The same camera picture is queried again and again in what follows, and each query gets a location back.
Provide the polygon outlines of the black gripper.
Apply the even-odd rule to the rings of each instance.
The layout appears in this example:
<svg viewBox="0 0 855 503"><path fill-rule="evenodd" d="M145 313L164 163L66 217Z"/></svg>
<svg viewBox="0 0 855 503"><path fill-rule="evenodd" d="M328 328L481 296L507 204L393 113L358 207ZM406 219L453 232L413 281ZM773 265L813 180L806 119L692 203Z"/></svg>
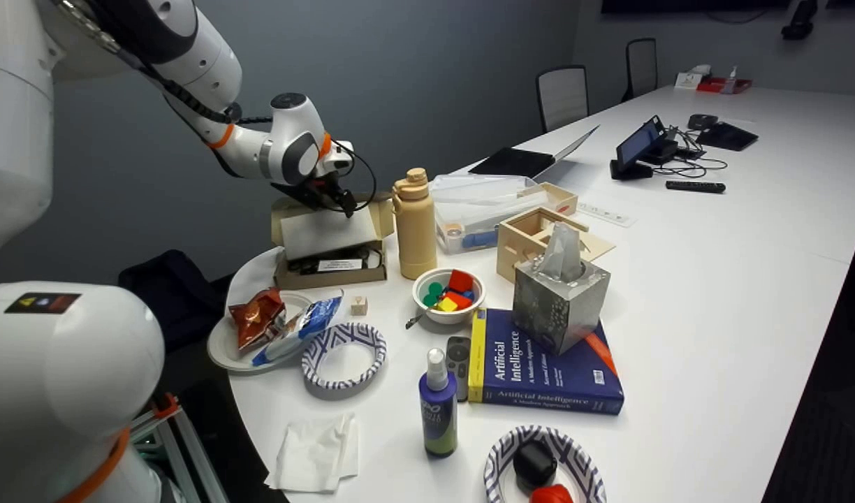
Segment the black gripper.
<svg viewBox="0 0 855 503"><path fill-rule="evenodd" d="M346 219L358 214L358 200L340 186L340 173L351 169L351 149L324 138L317 151L317 165L305 176L305 189L322 196L324 207L339 207Z"/></svg>

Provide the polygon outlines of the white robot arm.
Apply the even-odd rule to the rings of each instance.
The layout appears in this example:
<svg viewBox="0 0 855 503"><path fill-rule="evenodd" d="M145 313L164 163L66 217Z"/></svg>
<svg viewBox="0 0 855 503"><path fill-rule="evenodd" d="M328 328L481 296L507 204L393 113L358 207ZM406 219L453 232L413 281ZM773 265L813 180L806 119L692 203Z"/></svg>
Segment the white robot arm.
<svg viewBox="0 0 855 503"><path fill-rule="evenodd" d="M351 149L310 98L241 121L241 63L195 0L50 0L99 49L152 78L238 180L308 207L354 214L339 186ZM0 0L0 249L54 200L54 71L61 49L37 0ZM152 307L117 286L0 282L0 503L180 503L131 447L164 366Z"/></svg>

